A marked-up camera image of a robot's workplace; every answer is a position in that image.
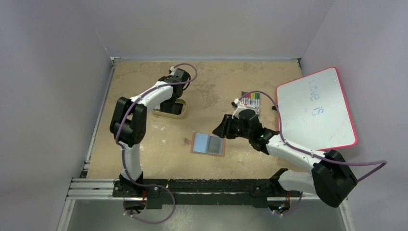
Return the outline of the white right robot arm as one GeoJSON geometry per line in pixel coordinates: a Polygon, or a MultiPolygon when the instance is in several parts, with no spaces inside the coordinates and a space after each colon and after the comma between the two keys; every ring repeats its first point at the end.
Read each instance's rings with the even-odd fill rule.
{"type": "Polygon", "coordinates": [[[255,150],[305,169],[305,172],[286,168],[277,171],[270,178],[270,189],[274,195],[281,196],[288,191],[310,193],[325,204],[338,207],[358,184],[338,151],[310,150],[306,154],[304,147],[291,145],[283,140],[279,131],[264,127],[251,109],[236,106],[234,113],[225,114],[212,133],[225,139],[247,139],[255,150]]]}

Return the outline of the pink leather card holder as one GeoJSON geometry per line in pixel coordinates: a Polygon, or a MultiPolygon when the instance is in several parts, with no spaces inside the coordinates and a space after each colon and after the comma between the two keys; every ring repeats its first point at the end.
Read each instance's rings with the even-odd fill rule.
{"type": "Polygon", "coordinates": [[[194,132],[192,138],[184,138],[184,142],[190,145],[190,152],[194,154],[225,155],[225,139],[215,135],[194,132]]]}

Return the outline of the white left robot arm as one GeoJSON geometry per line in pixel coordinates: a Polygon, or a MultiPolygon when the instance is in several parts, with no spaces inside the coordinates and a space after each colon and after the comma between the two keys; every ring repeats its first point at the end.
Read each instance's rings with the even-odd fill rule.
{"type": "Polygon", "coordinates": [[[191,81],[190,74],[178,67],[171,67],[169,75],[143,93],[117,100],[110,124],[110,132],[122,152],[123,170],[120,186],[132,197],[143,192],[143,172],[140,166],[140,143],[147,129],[147,114],[181,118],[186,103],[180,100],[191,81]]]}

